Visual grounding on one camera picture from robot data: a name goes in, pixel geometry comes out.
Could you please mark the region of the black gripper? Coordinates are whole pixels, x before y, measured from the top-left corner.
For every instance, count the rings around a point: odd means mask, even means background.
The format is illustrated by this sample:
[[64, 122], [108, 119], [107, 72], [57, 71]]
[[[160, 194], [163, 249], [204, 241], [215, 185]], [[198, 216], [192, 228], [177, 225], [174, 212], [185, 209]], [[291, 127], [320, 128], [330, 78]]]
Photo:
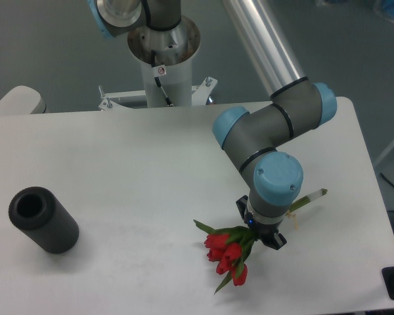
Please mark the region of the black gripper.
[[278, 231], [282, 217], [269, 218], [250, 213], [247, 210], [248, 196], [244, 195], [236, 201], [238, 212], [248, 227], [257, 234], [262, 244], [271, 249], [279, 250], [287, 244], [286, 238]]

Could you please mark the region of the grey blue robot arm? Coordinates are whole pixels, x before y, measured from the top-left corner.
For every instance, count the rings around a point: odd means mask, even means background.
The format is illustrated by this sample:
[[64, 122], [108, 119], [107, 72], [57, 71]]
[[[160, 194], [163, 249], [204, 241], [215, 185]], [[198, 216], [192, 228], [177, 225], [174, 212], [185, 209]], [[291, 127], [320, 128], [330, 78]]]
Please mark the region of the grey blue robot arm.
[[[249, 112], [235, 106], [222, 112], [212, 131], [250, 192], [237, 201], [255, 237], [273, 249], [286, 239], [278, 227], [303, 181], [298, 160], [278, 147], [330, 121], [337, 100], [323, 83], [311, 83], [298, 66], [266, 1], [224, 1], [239, 39], [257, 70], [271, 103]], [[180, 1], [90, 1], [106, 37], [127, 35], [140, 62], [150, 108], [203, 104], [203, 88], [192, 89], [190, 60], [200, 32], [183, 15]]]

